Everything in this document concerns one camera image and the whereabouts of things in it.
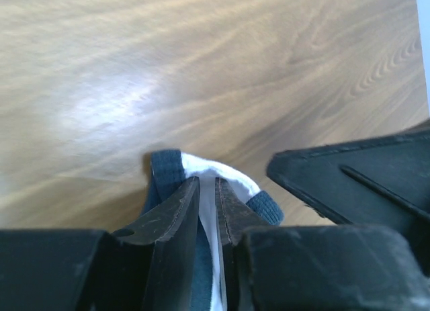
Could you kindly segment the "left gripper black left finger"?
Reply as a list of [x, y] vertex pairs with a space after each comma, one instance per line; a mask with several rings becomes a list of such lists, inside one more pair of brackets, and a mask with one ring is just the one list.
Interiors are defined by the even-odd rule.
[[200, 182], [115, 231], [1, 231], [2, 310], [187, 310]]

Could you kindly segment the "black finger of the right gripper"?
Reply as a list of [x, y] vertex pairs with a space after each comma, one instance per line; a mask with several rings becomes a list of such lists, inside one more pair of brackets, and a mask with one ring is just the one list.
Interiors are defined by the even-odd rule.
[[337, 224], [382, 224], [429, 247], [429, 121], [273, 155], [267, 176]]

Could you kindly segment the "white printed tank top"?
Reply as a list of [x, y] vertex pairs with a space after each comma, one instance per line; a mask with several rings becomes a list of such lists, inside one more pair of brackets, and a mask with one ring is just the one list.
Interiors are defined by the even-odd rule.
[[228, 181], [242, 204], [270, 225], [278, 226], [284, 214], [278, 204], [244, 173], [217, 161], [203, 159], [179, 149], [154, 151], [150, 163], [149, 190], [143, 212], [147, 213], [189, 177], [200, 179], [199, 220], [191, 285], [190, 310], [222, 310], [220, 249], [216, 223], [215, 180]]

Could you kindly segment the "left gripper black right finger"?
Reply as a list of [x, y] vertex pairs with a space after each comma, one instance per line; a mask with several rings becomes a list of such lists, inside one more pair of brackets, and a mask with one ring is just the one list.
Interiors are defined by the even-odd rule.
[[428, 310], [409, 245], [381, 226], [271, 226], [215, 181], [225, 310]]

